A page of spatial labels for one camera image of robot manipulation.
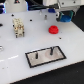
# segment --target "small component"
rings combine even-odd
[[[17,37],[21,37],[24,36],[24,25],[22,23],[21,19],[13,19],[13,27],[14,27],[14,31],[16,34],[16,38]]]
[[[12,14],[11,16],[13,17],[14,15]]]
[[[32,21],[32,19],[30,19],[30,21]]]
[[[53,25],[49,28],[49,33],[51,33],[51,34],[57,34],[58,32],[59,32],[59,29],[55,25]]]
[[[45,20],[47,20],[47,15],[45,15]]]
[[[3,26],[3,24],[0,23],[0,27],[2,27],[2,26]]]
[[[1,51],[3,51],[3,50],[4,50],[4,49],[3,49],[3,47],[2,47],[2,46],[0,46],[0,52],[1,52]]]
[[[74,1],[73,3],[76,3],[76,1]]]
[[[64,15],[62,12],[59,12],[59,17],[56,20],[59,22],[70,22],[74,17],[74,11],[69,11],[69,15]]]
[[[56,11],[55,11],[54,8],[49,8],[49,9],[48,9],[48,12],[49,12],[49,13],[56,13]]]
[[[54,48],[51,47],[50,55],[53,55]]]
[[[66,59],[59,46],[26,53],[26,58],[30,68]]]
[[[36,52],[36,59],[38,59],[38,52]]]
[[[58,16],[58,14],[56,14],[56,16]]]
[[[62,2],[62,5],[64,5],[64,2]]]
[[[40,15],[42,14],[42,10],[40,10]]]
[[[15,3],[20,3],[19,0],[15,0]]]
[[[59,39],[62,39],[61,37],[59,37]]]

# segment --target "red button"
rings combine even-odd
[[[49,33],[51,33],[51,34],[57,34],[58,32],[59,32],[59,29],[57,26],[53,25],[49,28]]]

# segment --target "small black object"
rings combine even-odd
[[[30,21],[32,21],[32,19],[30,19]]]
[[[56,16],[58,16],[58,14],[56,14]]]
[[[61,37],[59,37],[59,39],[62,39]]]
[[[2,27],[2,26],[3,26],[3,24],[0,23],[0,27]]]
[[[15,4],[16,4],[16,3],[20,3],[19,0],[15,0]]]
[[[12,14],[11,16],[13,17],[14,15]]]
[[[17,38],[17,35],[16,35],[16,38]]]
[[[38,59],[38,52],[36,53],[36,56],[35,56],[36,59]]]
[[[51,47],[50,55],[53,55],[54,48]]]
[[[45,15],[45,17],[47,17],[47,15]]]
[[[76,3],[75,1],[73,3]]]
[[[64,5],[64,2],[62,3],[62,5]]]

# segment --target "table surface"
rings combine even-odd
[[[3,78],[5,80],[1,80],[1,83],[15,82],[84,60],[83,31],[72,22],[57,23],[55,14],[52,14],[52,17],[51,14],[48,14],[48,21],[45,21],[45,14],[48,13],[46,11],[42,15],[39,15],[39,11],[15,13],[14,18],[19,16],[23,19],[26,32],[24,38],[18,39],[15,38],[14,31],[11,28],[13,25],[11,14],[0,15],[0,21],[4,24],[3,28],[0,29],[0,43],[4,46],[4,51],[0,53],[0,72],[2,72],[0,73],[0,79]],[[52,24],[58,26],[59,34],[53,36],[48,33],[48,28]],[[60,46],[67,59],[30,69],[25,53],[51,46]]]
[[[84,31],[84,7],[77,12],[73,22]],[[50,71],[14,84],[84,84],[84,62]]]

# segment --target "screw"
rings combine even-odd
[[[62,5],[64,5],[64,2],[62,2]]]
[[[59,39],[62,39],[61,37],[59,37]]]
[[[2,26],[3,26],[3,24],[0,23],[0,27],[2,27]]]
[[[45,15],[45,20],[47,20],[47,15]]]
[[[56,14],[56,16],[58,16],[58,14]]]
[[[13,17],[14,15],[12,14],[11,16]]]
[[[30,21],[32,21],[32,19],[30,19]]]
[[[1,51],[3,51],[3,47],[2,47],[2,46],[0,46],[0,52],[1,52]]]
[[[76,3],[75,1],[73,3]]]

